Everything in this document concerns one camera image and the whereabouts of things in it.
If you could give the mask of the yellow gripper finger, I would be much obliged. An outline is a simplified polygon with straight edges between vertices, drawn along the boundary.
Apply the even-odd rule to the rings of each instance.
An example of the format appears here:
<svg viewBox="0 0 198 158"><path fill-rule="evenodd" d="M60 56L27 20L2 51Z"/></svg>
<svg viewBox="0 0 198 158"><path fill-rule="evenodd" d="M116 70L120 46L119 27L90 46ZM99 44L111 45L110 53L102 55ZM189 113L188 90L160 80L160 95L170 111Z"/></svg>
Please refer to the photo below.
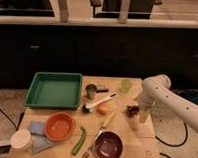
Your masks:
<svg viewBox="0 0 198 158"><path fill-rule="evenodd" d="M150 114L150 109L149 108L144 108L144 109L141 109L140 110L140 118L139 118L139 122L140 124L143 124L146 122L146 119L148 119L149 117L149 114Z"/></svg>

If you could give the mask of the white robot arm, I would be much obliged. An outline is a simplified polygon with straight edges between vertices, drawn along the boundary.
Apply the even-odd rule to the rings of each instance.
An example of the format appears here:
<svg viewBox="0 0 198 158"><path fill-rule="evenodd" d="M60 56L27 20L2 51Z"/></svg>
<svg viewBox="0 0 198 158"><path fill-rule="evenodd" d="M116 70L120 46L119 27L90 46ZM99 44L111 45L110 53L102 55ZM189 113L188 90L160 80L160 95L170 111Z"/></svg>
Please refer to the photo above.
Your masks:
<svg viewBox="0 0 198 158"><path fill-rule="evenodd" d="M137 96L141 110L149 109L154 102L161 102L186 122L198 134L198 106L170 90L167 75L155 75L142 80L142 91Z"/></svg>

